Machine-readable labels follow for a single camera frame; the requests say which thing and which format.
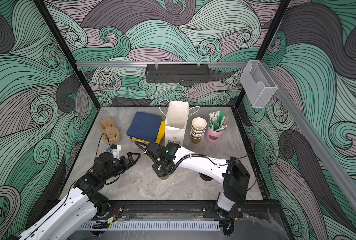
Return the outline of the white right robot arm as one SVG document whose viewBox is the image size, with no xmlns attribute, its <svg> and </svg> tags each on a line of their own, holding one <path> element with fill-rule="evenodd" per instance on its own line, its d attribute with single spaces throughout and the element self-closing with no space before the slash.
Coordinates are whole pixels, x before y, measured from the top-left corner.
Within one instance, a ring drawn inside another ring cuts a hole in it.
<svg viewBox="0 0 356 240">
<path fill-rule="evenodd" d="M 137 142 L 136 145 L 153 161 L 152 168 L 159 178 L 168 177 L 178 168 L 184 168 L 199 173 L 205 181 L 215 180 L 222 184 L 223 191 L 219 194 L 216 205 L 218 216 L 226 218 L 231 215 L 235 204 L 245 203 L 250 173 L 239 158 L 211 158 L 175 143 L 162 146 Z"/>
</svg>

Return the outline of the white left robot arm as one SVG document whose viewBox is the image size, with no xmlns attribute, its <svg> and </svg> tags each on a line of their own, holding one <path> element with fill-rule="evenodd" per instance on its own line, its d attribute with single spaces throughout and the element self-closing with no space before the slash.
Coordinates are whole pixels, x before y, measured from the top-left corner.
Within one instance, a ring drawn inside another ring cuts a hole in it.
<svg viewBox="0 0 356 240">
<path fill-rule="evenodd" d="M 11 235 L 8 239 L 66 240 L 94 216 L 106 216 L 109 200 L 99 191 L 107 180 L 125 173 L 140 157 L 139 153 L 127 153 L 118 159 L 110 152 L 100 154 L 92 169 L 74 183 L 63 200 L 19 236 Z"/>
</svg>

